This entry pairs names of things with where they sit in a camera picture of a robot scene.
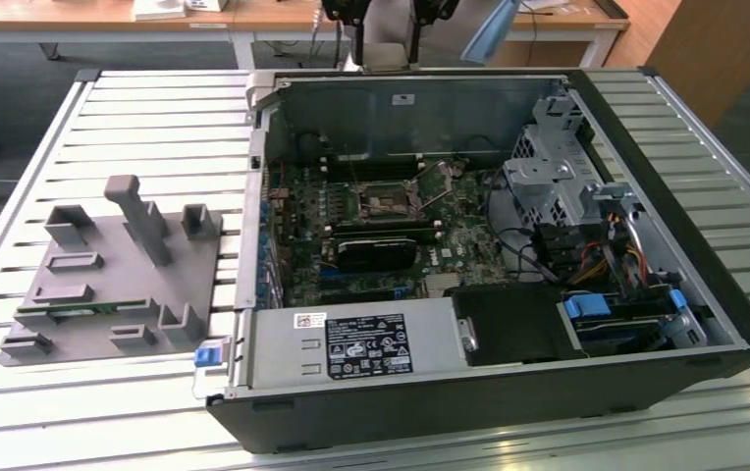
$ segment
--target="yellow wire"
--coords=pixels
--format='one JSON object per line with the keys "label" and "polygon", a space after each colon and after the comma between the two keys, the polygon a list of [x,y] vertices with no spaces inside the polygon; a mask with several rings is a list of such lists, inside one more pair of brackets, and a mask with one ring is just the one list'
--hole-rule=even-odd
{"label": "yellow wire", "polygon": [[578,283],[581,283],[584,280],[586,280],[588,278],[593,277],[598,271],[605,268],[606,266],[606,262],[602,260],[601,262],[598,262],[574,281],[573,281],[573,285],[577,285]]}

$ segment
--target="sticker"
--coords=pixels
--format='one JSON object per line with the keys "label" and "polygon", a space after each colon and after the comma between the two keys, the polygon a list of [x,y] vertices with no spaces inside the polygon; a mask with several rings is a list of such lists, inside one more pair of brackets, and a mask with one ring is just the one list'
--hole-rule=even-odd
{"label": "sticker", "polygon": [[294,329],[310,329],[325,326],[323,312],[301,312],[294,314]]}
{"label": "sticker", "polygon": [[202,27],[208,29],[223,29],[227,27],[224,23],[190,23],[188,27]]}
{"label": "sticker", "polygon": [[331,380],[413,373],[403,314],[323,319],[322,322]]}
{"label": "sticker", "polygon": [[414,105],[415,95],[391,95],[391,106]]}

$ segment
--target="side panel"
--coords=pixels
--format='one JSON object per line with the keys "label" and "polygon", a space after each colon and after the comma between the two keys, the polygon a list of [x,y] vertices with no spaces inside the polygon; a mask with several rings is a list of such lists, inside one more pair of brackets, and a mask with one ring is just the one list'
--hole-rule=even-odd
{"label": "side panel", "polygon": [[704,355],[263,399],[210,397],[207,410],[247,451],[297,451],[645,409],[719,376],[745,356]]}

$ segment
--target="green circuit board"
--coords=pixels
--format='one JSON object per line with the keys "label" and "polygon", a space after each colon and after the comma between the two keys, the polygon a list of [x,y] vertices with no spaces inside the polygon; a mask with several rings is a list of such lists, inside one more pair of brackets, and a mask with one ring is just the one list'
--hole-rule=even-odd
{"label": "green circuit board", "polygon": [[[346,296],[349,302],[423,298],[441,295],[439,289],[429,287],[433,282],[459,286],[500,283],[510,278],[482,214],[486,171],[463,172],[445,179],[439,167],[450,166],[451,160],[425,159],[425,164],[429,170],[414,182],[330,183],[314,168],[286,169],[285,181],[275,180],[275,194],[285,198],[274,202],[286,306],[341,303]],[[442,195],[446,186],[450,191]],[[429,203],[418,214],[402,206],[402,188],[413,193],[410,199],[418,198],[415,207]],[[410,269],[350,276],[323,261],[330,244],[322,231],[330,224],[363,222],[367,194],[391,205],[385,209],[375,205],[365,208],[373,220],[438,220],[441,236],[435,243],[418,245]],[[367,293],[375,298],[367,299]]]}

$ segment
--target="motherboard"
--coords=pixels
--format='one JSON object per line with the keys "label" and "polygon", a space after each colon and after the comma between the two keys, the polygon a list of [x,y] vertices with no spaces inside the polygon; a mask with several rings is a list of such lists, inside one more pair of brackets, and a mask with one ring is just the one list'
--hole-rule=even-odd
{"label": "motherboard", "polygon": [[486,225],[488,170],[455,156],[321,164],[269,175],[287,307],[442,297],[512,278]]}

